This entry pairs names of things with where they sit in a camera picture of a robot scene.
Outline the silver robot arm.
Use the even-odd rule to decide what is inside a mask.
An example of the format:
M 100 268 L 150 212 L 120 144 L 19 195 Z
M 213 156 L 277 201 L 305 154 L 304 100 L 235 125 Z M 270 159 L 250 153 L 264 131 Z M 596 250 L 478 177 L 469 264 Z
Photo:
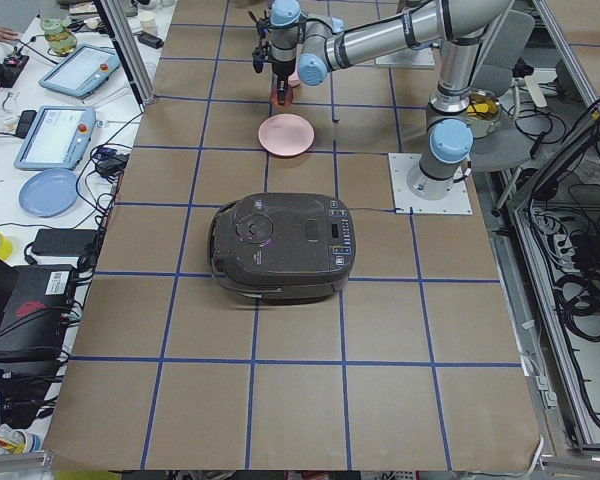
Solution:
M 509 8 L 507 1 L 426 1 L 347 29 L 339 19 L 303 11 L 296 1 L 275 1 L 256 22 L 253 68 L 260 72 L 271 65 L 274 100 L 282 105 L 292 74 L 316 86 L 331 72 L 439 42 L 443 64 L 427 104 L 427 132 L 432 134 L 438 124 L 463 118 L 483 36 Z

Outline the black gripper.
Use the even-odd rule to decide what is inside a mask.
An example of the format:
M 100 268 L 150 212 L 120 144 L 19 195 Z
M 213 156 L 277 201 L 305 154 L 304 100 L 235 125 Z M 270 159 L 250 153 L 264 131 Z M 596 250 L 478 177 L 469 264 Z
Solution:
M 287 78 L 295 71 L 295 48 L 271 48 L 271 65 L 277 76 L 274 89 L 274 102 L 278 106 L 286 106 L 290 100 L 290 87 Z

